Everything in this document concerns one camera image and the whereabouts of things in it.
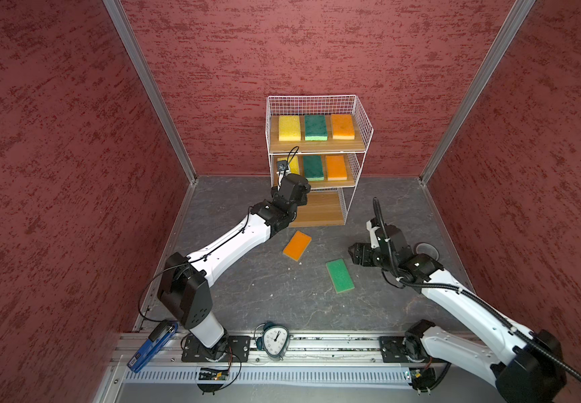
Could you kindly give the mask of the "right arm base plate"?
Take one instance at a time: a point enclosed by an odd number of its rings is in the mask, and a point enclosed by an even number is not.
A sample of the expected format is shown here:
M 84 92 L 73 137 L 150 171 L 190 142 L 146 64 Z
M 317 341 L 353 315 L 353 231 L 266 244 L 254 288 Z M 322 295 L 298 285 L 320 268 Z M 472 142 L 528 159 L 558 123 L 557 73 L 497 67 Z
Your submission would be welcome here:
M 379 337 L 379 351 L 385 364 L 404 364 L 417 368 L 424 368 L 427 364 L 446 364 L 444 360 L 433 359 L 426 352 L 421 339 L 414 336 Z

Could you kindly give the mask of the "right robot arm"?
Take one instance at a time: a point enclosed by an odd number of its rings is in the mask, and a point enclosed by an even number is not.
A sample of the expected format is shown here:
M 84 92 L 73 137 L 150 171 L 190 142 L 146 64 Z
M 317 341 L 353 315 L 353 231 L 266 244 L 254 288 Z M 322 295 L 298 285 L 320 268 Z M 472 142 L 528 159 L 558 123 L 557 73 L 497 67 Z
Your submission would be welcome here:
M 409 361 L 438 359 L 458 366 L 495 387 L 507 402 L 551 402 L 566 386 L 561 344 L 552 334 L 532 332 L 495 310 L 433 257 L 415 253 L 399 228 L 379 218 L 366 227 L 369 243 L 348 249 L 355 265 L 394 275 L 396 287 L 436 302 L 477 337 L 472 342 L 421 320 L 403 337 L 400 351 Z

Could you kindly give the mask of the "dark green sponge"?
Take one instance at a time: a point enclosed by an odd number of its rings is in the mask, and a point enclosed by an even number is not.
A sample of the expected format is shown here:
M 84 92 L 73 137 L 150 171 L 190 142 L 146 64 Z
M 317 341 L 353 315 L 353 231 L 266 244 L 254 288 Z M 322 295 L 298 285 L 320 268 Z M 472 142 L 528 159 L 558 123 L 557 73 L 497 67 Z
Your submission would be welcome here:
M 327 119 L 325 115 L 305 115 L 305 140 L 328 140 Z
M 302 157 L 304 176 L 308 181 L 323 181 L 325 179 L 322 157 L 318 154 L 308 154 Z

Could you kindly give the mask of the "light green sponge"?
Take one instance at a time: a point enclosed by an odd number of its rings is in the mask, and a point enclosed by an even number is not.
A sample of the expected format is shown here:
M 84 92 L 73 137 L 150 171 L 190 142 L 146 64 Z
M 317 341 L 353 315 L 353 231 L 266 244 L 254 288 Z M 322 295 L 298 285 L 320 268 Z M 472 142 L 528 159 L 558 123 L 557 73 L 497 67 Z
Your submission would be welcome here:
M 337 294 L 349 292 L 355 288 L 354 281 L 343 259 L 327 262 L 326 267 Z

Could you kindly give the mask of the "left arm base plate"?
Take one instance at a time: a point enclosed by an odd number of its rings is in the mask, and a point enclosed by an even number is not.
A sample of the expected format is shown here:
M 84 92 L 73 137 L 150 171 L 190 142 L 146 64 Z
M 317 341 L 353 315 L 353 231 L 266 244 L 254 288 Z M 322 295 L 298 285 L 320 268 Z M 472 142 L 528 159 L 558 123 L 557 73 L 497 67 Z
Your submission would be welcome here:
M 183 363 L 245 363 L 251 348 L 250 336 L 223 336 L 212 348 L 190 334 L 182 341 Z

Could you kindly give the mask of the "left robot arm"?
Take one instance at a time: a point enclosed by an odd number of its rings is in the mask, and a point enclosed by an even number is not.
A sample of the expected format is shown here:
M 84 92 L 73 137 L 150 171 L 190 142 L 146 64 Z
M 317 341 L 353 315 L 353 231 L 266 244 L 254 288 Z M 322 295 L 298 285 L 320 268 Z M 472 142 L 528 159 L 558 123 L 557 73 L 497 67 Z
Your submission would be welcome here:
M 309 193 L 305 177 L 287 174 L 271 189 L 272 199 L 248 208 L 233 229 L 201 250 L 175 253 L 166 260 L 157 297 L 214 359 L 227 352 L 227 332 L 212 312 L 211 287 L 246 253 L 288 228 L 298 208 L 308 203 Z

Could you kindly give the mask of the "yellow sponge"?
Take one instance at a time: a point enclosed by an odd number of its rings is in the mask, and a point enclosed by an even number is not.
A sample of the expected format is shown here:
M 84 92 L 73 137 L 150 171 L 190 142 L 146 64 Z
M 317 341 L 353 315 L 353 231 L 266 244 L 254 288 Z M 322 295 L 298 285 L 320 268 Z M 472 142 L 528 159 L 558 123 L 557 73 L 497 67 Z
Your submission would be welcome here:
M 278 139 L 280 142 L 301 141 L 300 117 L 297 115 L 284 115 L 278 121 Z
M 288 168 L 290 170 L 290 173 L 299 175 L 300 174 L 300 166 L 299 166 L 298 158 L 296 156 L 289 157 L 287 162 L 288 162 Z

